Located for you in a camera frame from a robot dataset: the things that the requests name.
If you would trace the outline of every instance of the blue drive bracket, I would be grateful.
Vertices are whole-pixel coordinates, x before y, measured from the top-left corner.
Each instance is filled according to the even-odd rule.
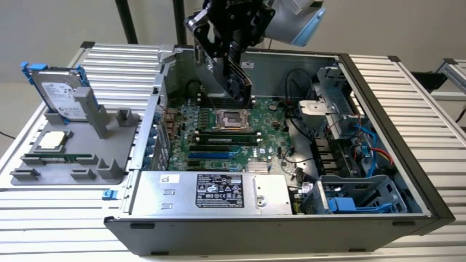
[[[391,208],[391,203],[384,203],[376,207],[356,207],[352,198],[332,198],[328,201],[332,213],[385,213]]]
[[[46,64],[31,64],[27,68],[27,65],[29,65],[29,63],[25,61],[19,64],[21,72],[22,72],[23,76],[26,77],[29,84],[34,87],[34,89],[37,90],[37,92],[39,94],[41,92],[39,92],[37,85],[34,83],[34,80],[31,79],[31,76],[30,76],[30,70],[45,70],[49,66]],[[43,101],[46,107],[49,108],[49,112],[51,112],[51,107],[43,98],[42,98],[42,101]]]

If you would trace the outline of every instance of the metal frame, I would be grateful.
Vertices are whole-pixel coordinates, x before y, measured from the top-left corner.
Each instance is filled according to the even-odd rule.
[[[420,206],[420,209],[423,210],[423,213],[408,213],[408,214],[383,214],[383,215],[375,215],[375,216],[367,216],[367,215],[324,215],[324,216],[306,216],[306,215],[293,215],[289,216],[142,216],[142,215],[130,215],[130,207],[133,206],[134,197],[137,194],[137,189],[132,190],[132,195],[128,195],[126,197],[130,200],[126,200],[129,204],[125,205],[126,214],[114,212],[113,216],[109,216],[105,218],[105,226],[106,228],[114,233],[116,236],[118,236],[120,241],[124,242],[124,244],[130,248],[132,252],[134,252],[137,255],[148,255],[150,251],[165,253],[169,249],[170,252],[174,254],[192,254],[192,252],[196,253],[216,253],[221,252],[220,247],[216,247],[214,249],[208,249],[206,247],[210,247],[213,244],[212,242],[205,242],[204,245],[190,245],[189,243],[201,243],[202,241],[198,238],[189,237],[189,236],[180,236],[178,230],[172,230],[170,226],[174,227],[189,227],[192,230],[209,230],[204,227],[205,222],[208,222],[209,227],[213,227],[214,224],[218,224],[221,221],[226,222],[234,222],[234,224],[244,230],[244,232],[249,232],[250,229],[248,229],[252,225],[254,225],[256,230],[260,230],[261,232],[273,232],[274,229],[274,223],[278,223],[285,228],[288,228],[288,231],[280,232],[281,240],[289,240],[296,239],[297,242],[304,241],[304,239],[298,240],[296,236],[293,236],[294,231],[301,231],[301,236],[305,236],[306,234],[310,234],[310,232],[306,232],[306,228],[302,227],[304,222],[312,222],[321,223],[318,227],[324,227],[326,231],[325,234],[320,234],[318,241],[306,240],[312,248],[316,248],[318,250],[325,250],[324,245],[321,246],[322,242],[328,242],[333,235],[337,235],[343,239],[349,240],[345,244],[340,244],[339,246],[335,244],[333,249],[337,250],[372,250],[376,248],[376,245],[380,245],[377,241],[389,241],[387,239],[396,239],[401,235],[407,234],[425,234],[431,232],[432,230],[437,229],[451,221],[453,221],[453,216],[427,178],[427,175],[424,174],[421,167],[405,145],[405,142],[399,135],[396,128],[393,124],[391,123],[391,119],[388,118],[388,115],[373,95],[372,90],[369,89],[365,79],[363,78],[359,69],[356,68],[352,59],[347,54],[332,54],[332,53],[300,53],[300,52],[282,52],[282,51],[266,51],[269,55],[284,55],[288,53],[293,53],[294,55],[300,56],[322,56],[322,57],[335,57],[335,60],[339,64],[339,67],[341,71],[344,72],[344,75],[348,79],[348,82],[352,86],[352,90],[355,92],[355,95],[359,99],[359,103],[361,103],[361,106],[364,108],[367,116],[371,118],[375,130],[379,134],[380,140],[383,141],[389,154],[393,157],[397,170],[401,174],[401,177],[405,181],[405,185],[408,187],[408,190],[412,194],[412,197],[416,201],[416,203]],[[396,76],[400,76],[404,79],[403,74],[389,72],[392,76],[396,74]],[[364,218],[364,223],[357,224],[357,221],[360,222],[360,219]],[[174,240],[176,244],[170,242],[172,240],[165,239],[164,241],[160,241],[160,235],[150,233],[150,229],[153,229],[154,223],[158,225],[157,230],[162,231],[164,234],[169,234],[172,236],[172,239]],[[344,225],[345,227],[351,228],[355,226],[359,226],[361,228],[363,232],[371,232],[371,229],[364,227],[369,227],[371,223],[377,223],[379,225],[403,225],[403,229],[399,230],[399,228],[393,227],[392,230],[384,231],[381,236],[377,237],[376,241],[372,239],[371,242],[364,242],[363,239],[369,239],[371,233],[363,233],[357,236],[353,234],[345,234],[343,233],[336,225]],[[228,235],[234,235],[233,232],[229,232],[228,229],[222,230]],[[272,248],[274,252],[304,252],[308,250],[308,247],[302,246],[288,246],[284,244],[284,242],[280,241],[268,241],[270,238],[270,235],[249,235],[249,236],[241,236],[240,239],[233,238],[232,240],[234,242],[241,241],[244,246],[237,245],[233,249],[229,249],[230,252],[250,252],[252,250],[254,252],[260,252],[261,248],[256,245],[257,242],[266,242],[268,248]],[[150,246],[150,243],[158,243],[160,250],[152,250],[153,246]]]
[[[156,46],[95,44],[91,50],[78,51],[69,66],[73,66],[75,62],[82,62],[100,103],[109,107],[118,103],[130,107],[142,116],[142,104],[152,90],[152,84],[148,82],[150,81],[149,74],[156,74],[158,70],[153,69],[157,66],[157,53],[158,47]],[[373,58],[387,57],[367,56],[363,59]],[[420,102],[409,101],[412,105],[423,106]],[[389,105],[403,105],[403,100],[391,101],[381,98],[379,102],[383,108]],[[42,109],[43,105],[38,106],[18,138],[0,160],[0,166],[3,167],[5,164],[9,165],[17,160],[14,153],[21,151],[19,146],[33,139],[33,133],[43,121]],[[420,130],[427,132],[431,128],[396,126],[403,138],[408,136],[411,129],[419,133]],[[424,149],[411,149],[411,151],[417,160],[429,159],[432,161],[443,157],[440,152],[433,150],[429,152]],[[129,172],[129,179],[137,177]],[[456,222],[425,236],[405,236],[369,253],[214,255],[170,257],[170,259],[184,261],[340,261],[355,259],[373,262],[380,259],[409,262],[463,261],[466,260],[466,176],[443,174],[428,175],[428,177],[455,214]],[[0,176],[0,187],[2,188],[0,190],[0,254],[3,255],[1,256],[2,261],[33,259],[154,261],[164,259],[162,257],[138,258],[130,254],[102,226],[100,217],[113,213],[113,209],[125,199],[124,194],[118,194],[117,201],[101,201],[100,195],[104,188],[94,186],[54,187],[53,190],[37,190],[37,187],[30,190],[26,187],[15,187],[9,190],[6,189],[9,179],[5,178],[3,173]],[[125,182],[114,189],[122,190],[124,185]]]
[[[443,73],[466,94],[466,60],[445,58],[435,73]]]

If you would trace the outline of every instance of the power supply label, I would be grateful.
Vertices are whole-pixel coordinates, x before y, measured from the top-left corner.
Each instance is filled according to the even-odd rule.
[[[216,209],[244,207],[242,176],[198,174],[196,206]]]

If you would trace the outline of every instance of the black power cable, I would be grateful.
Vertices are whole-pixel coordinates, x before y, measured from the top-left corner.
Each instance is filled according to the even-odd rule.
[[[10,135],[2,133],[1,131],[0,131],[0,134],[3,135],[5,137],[10,138],[10,139],[15,139],[15,137],[13,137],[13,136],[10,136]]]
[[[290,150],[292,148],[293,148],[293,146],[289,147],[288,150],[286,150],[286,151],[284,152],[284,154],[282,154],[282,160],[284,160],[284,161],[286,161],[286,162],[290,163],[290,164],[298,164],[298,163],[302,163],[302,162],[305,162],[305,161],[313,159],[313,158],[306,158],[306,159],[300,160],[300,161],[290,161],[290,160],[288,160],[288,159],[285,158],[285,155],[288,154],[288,152],[289,152],[289,150]]]
[[[466,109],[463,109],[463,111],[460,111],[459,116],[457,116],[457,118],[456,118],[456,120],[455,120],[456,123],[457,123],[457,122],[460,121],[460,119],[463,118],[464,113],[466,113]]]
[[[308,82],[309,82],[308,88],[310,89],[310,79],[312,79],[310,74],[302,68],[294,68],[294,69],[289,70],[289,72],[285,74],[285,77],[284,77],[284,99],[285,99],[285,101],[288,100],[288,78],[289,78],[289,75],[292,74],[292,72],[297,72],[297,71],[304,72],[306,79],[308,79]]]

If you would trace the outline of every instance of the black cable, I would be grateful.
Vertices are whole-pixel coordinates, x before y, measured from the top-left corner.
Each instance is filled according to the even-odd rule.
[[[352,144],[349,146],[347,154],[348,154],[348,159],[349,159],[351,165],[356,169],[356,173],[357,173],[359,177],[361,177],[363,175],[360,173],[360,168],[359,168],[359,165],[357,165],[356,161],[352,158],[352,153],[351,153],[352,148],[355,148],[356,146],[360,146],[360,145],[359,144]]]
[[[301,161],[290,161],[290,160],[288,160],[288,159],[285,158],[285,155],[288,154],[288,152],[289,152],[290,149],[292,149],[292,147],[289,147],[289,148],[286,149],[286,151],[284,152],[284,155],[282,155],[282,160],[286,161],[288,163],[290,163],[290,164],[298,164],[298,163],[302,163],[302,162],[305,162],[305,161],[313,159],[313,158],[306,158],[306,159],[304,159],[304,160],[301,160]]]
[[[304,159],[301,161],[296,161],[296,162],[294,161],[289,161],[285,157],[282,157],[282,159],[284,159],[284,161],[286,161],[290,164],[298,164],[298,163],[302,163],[302,162],[305,162],[308,160],[312,160],[313,158],[306,158],[306,159]]]
[[[312,82],[310,74],[302,68],[294,68],[294,69],[289,70],[289,72],[285,74],[285,77],[284,77],[284,99],[285,99],[285,101],[288,100],[288,95],[286,95],[286,92],[288,92],[288,78],[289,78],[289,75],[292,74],[292,72],[296,72],[296,71],[301,71],[306,75],[306,80],[308,80],[308,84],[309,84],[308,85],[308,89],[310,89],[310,82]]]
[[[460,111],[460,113],[459,113],[459,116],[457,116],[457,118],[456,118],[456,123],[460,121],[460,119],[463,118],[463,115],[464,115],[464,113],[466,113],[466,109],[463,109],[463,111]]]
[[[290,106],[284,110],[284,117],[285,117],[285,113],[289,109],[293,109]],[[297,127],[296,123],[292,121],[292,116],[289,116],[289,122],[293,126],[293,128],[297,130],[297,132],[309,140],[312,141],[312,138],[304,133],[302,130],[300,130],[300,128]]]
[[[15,139],[15,137],[13,137],[13,136],[10,136],[10,135],[2,133],[1,131],[0,131],[0,134],[3,135],[5,137],[10,138],[10,139]]]
[[[308,140],[312,140],[312,138],[304,133],[302,130],[298,129],[297,125],[294,124],[294,122],[292,121],[292,118],[289,117],[289,122],[293,126],[293,128],[297,130],[297,132],[308,139]]]

